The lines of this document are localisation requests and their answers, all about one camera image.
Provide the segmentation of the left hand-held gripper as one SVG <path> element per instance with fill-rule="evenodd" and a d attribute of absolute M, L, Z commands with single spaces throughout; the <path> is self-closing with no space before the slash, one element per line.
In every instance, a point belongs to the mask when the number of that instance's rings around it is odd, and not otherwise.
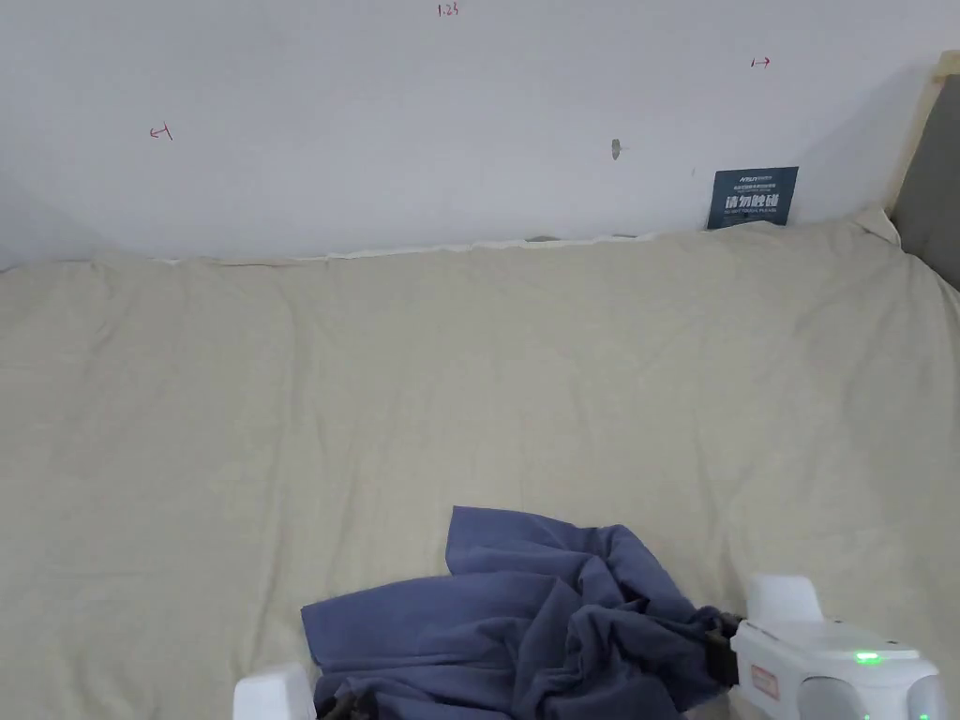
<path fill-rule="evenodd" d="M 343 693 L 314 704 L 307 671 L 296 663 L 270 667 L 240 680 L 234 687 L 232 719 L 242 720 L 374 720 L 371 693 Z"/>

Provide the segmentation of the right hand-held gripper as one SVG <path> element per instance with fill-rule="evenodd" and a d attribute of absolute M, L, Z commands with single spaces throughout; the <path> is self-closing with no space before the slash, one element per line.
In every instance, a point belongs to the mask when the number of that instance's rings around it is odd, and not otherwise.
<path fill-rule="evenodd" d="M 802 576 L 754 575 L 745 616 L 707 623 L 710 676 L 771 719 L 946 719 L 937 668 L 915 648 L 819 607 Z"/>

